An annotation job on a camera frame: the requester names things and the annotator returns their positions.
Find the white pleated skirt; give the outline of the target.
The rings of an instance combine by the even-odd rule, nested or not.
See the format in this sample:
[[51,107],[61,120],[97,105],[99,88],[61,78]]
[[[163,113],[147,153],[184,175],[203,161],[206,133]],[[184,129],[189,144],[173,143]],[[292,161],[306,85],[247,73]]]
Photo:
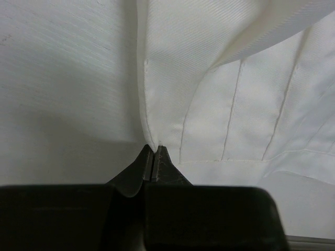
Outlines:
[[144,135],[195,184],[334,184],[334,1],[137,1]]

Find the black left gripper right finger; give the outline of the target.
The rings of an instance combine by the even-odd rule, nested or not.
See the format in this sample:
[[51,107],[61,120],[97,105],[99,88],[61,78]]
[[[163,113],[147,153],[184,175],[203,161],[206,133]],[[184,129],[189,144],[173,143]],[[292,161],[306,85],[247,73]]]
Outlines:
[[289,250],[275,201],[257,187],[192,185],[166,147],[144,186],[147,250]]

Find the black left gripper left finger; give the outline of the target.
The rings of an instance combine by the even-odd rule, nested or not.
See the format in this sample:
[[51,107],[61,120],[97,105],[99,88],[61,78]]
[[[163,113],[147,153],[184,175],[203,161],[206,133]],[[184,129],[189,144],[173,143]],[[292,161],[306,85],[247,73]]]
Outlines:
[[105,184],[1,187],[1,250],[144,250],[139,201],[152,152]]

